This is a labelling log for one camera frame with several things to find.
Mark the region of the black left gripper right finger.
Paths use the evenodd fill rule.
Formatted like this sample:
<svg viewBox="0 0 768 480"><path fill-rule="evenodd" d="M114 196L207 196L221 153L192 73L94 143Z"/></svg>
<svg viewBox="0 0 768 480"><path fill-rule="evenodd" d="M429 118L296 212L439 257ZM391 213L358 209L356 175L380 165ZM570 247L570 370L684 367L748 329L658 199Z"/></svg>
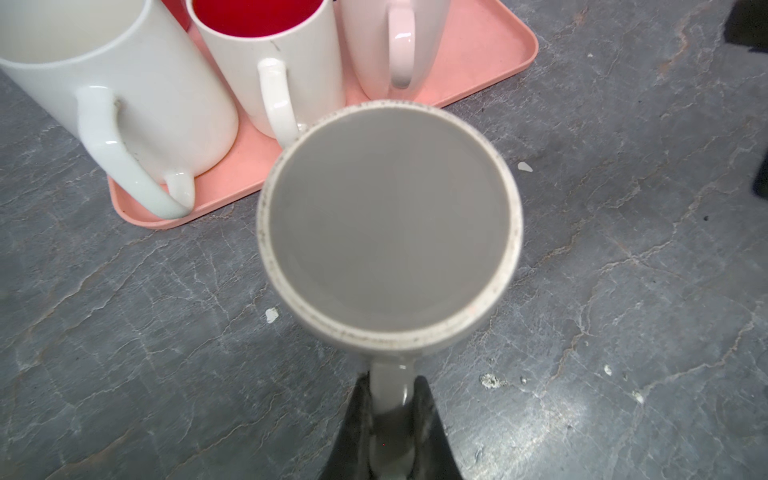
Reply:
<svg viewBox="0 0 768 480"><path fill-rule="evenodd" d="M417 376L412 399L414 463L411 479L462 480L428 381Z"/></svg>

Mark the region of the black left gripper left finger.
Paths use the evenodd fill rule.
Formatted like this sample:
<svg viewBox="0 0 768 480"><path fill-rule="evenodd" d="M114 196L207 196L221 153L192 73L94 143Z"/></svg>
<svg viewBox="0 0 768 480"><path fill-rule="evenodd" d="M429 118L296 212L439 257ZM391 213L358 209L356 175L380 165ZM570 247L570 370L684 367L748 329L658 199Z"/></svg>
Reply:
<svg viewBox="0 0 768 480"><path fill-rule="evenodd" d="M358 377L344 419L319 479L370 480L370 444L373 430L369 374Z"/></svg>

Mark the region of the dark grey mug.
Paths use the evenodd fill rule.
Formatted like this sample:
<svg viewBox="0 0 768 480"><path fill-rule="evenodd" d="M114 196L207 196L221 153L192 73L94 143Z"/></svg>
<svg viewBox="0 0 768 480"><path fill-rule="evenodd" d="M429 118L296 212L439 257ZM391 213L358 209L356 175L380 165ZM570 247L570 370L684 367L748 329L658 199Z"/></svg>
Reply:
<svg viewBox="0 0 768 480"><path fill-rule="evenodd" d="M299 324L367 361L373 479L411 479L416 361L486 323L518 264L522 204L504 159L443 110L368 102L283 150L256 219Z"/></svg>

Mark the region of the white ribbed mug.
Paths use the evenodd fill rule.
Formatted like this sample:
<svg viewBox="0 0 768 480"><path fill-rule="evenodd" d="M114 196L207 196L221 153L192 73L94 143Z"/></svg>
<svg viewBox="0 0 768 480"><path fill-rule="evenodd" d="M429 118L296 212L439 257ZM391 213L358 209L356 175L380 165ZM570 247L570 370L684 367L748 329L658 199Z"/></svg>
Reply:
<svg viewBox="0 0 768 480"><path fill-rule="evenodd" d="M196 177L238 133L229 92L159 1L5 1L1 68L163 219L193 210Z"/></svg>

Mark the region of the cream mug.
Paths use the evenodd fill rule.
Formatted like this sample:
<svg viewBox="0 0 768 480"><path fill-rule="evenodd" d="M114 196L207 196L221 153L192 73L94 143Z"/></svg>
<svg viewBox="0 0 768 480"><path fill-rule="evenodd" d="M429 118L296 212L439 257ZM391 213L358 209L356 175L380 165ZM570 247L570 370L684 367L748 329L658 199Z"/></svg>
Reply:
<svg viewBox="0 0 768 480"><path fill-rule="evenodd" d="M251 123L281 147L345 106L332 0L192 0L187 10Z"/></svg>

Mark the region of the pink mug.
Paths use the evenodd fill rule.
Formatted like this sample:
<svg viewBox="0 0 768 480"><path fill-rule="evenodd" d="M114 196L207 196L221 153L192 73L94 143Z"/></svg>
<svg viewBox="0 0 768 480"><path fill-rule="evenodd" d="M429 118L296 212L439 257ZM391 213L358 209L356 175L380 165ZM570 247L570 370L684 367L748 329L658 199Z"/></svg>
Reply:
<svg viewBox="0 0 768 480"><path fill-rule="evenodd" d="M413 100L435 62L449 0L341 0L353 70L368 98Z"/></svg>

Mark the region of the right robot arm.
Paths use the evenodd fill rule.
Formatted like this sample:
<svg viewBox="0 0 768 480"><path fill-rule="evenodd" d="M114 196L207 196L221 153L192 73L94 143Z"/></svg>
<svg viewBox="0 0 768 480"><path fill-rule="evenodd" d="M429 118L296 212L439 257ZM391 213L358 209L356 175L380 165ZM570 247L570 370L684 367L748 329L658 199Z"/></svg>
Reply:
<svg viewBox="0 0 768 480"><path fill-rule="evenodd" d="M726 43L767 53L767 0L735 1L723 27Z"/></svg>

